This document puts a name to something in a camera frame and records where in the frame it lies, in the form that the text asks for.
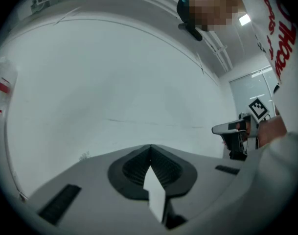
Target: ceiling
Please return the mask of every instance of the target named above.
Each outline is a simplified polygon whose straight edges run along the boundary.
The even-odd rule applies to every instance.
[[[215,33],[223,45],[227,45],[226,51],[233,67],[261,53],[250,23],[241,26],[240,22],[237,22],[234,25],[224,26]],[[218,76],[225,74],[222,69],[215,69],[215,73]]]

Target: person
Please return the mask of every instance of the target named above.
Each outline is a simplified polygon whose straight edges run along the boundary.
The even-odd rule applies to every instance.
[[[260,147],[285,136],[287,131],[298,133],[298,27],[281,1],[179,0],[177,12],[183,22],[204,31],[232,24],[239,13],[247,13],[280,85],[273,101],[281,114],[277,109],[276,117],[260,123]]]

